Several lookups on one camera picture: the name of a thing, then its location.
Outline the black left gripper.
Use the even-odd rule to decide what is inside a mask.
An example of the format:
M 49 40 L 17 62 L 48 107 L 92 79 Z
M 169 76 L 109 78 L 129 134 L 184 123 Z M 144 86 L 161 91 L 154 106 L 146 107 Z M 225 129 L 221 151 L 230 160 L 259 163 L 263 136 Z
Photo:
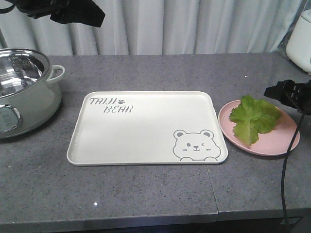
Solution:
M 92 0 L 9 0 L 11 5 L 4 9 L 7 14 L 17 8 L 28 17 L 38 19 L 50 16 L 60 24 L 81 23 L 101 27 L 104 11 Z

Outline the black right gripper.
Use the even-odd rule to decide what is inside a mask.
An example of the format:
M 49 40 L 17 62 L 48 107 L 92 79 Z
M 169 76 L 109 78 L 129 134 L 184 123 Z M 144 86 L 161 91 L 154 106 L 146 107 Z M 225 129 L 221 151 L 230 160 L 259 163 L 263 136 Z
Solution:
M 311 81 L 307 83 L 280 81 L 275 86 L 266 88 L 264 96 L 297 109 L 300 113 L 311 112 Z

